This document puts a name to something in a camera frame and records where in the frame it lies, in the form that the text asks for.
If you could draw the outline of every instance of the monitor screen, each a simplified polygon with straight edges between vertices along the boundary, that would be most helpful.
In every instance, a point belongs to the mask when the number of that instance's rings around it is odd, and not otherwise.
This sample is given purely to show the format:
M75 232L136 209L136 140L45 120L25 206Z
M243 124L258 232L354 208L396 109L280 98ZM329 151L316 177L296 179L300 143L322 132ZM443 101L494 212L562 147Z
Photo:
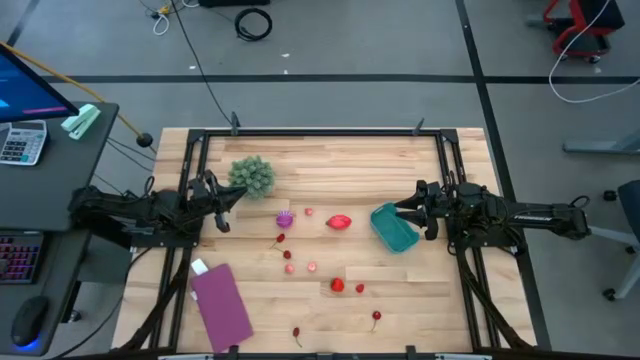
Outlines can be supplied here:
M69 101L0 45L0 123L77 113Z

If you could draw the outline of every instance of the purple towel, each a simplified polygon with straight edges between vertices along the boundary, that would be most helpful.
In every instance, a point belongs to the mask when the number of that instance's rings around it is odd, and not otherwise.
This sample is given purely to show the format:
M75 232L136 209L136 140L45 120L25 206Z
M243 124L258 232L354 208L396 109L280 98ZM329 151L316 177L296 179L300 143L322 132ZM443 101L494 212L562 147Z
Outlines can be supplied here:
M191 280L214 352L223 352L253 335L249 315L228 264Z

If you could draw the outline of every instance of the yellow cable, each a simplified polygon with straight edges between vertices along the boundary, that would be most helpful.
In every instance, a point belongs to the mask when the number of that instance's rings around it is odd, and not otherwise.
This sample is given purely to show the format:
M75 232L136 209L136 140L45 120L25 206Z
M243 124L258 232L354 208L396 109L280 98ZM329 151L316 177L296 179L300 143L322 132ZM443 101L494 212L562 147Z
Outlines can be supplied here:
M62 75L59 72L53 70L52 68L48 67L47 65L44 65L43 63L39 62L38 60L30 57L29 55L21 52L20 50L14 49L13 47L7 45L6 43L0 41L0 45L4 46L5 48L7 48L9 51L11 51L12 53L16 54L17 56L23 58L24 60L32 63L33 65L39 67L40 69L50 73L51 75L57 77L58 79L68 82L70 84L73 84L75 86L77 86L78 88L84 90L85 92L87 92L88 94L90 94L91 96L93 96L94 98L96 98L98 101L100 102L107 102L102 96L98 95L95 91L89 89L88 87L80 84L79 82L69 78L68 76ZM121 114L118 114L118 118L122 121L123 124L125 124L131 131L133 131L137 137L141 137L142 133L140 131L138 131L138 129L135 128L135 126L133 126L129 120L127 120L124 116L122 116ZM151 149L151 151L153 151L153 153L156 153L156 150L153 147L149 147L149 149Z

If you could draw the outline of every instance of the green plant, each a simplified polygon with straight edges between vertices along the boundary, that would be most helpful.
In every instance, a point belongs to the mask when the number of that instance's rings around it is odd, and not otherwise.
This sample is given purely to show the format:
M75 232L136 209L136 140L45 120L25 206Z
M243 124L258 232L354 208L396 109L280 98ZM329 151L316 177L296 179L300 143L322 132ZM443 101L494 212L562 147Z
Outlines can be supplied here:
M246 186L250 199L262 199L273 190L275 173L271 164L263 162L260 156L249 156L240 161L234 161L229 171L231 186Z

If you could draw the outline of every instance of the rgb keyboard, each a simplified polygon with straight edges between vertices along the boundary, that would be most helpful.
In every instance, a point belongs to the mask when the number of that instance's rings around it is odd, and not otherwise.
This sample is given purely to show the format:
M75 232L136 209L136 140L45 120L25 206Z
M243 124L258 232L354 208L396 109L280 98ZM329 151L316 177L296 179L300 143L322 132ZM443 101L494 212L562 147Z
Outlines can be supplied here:
M0 284L31 284L42 258L39 232L0 232Z

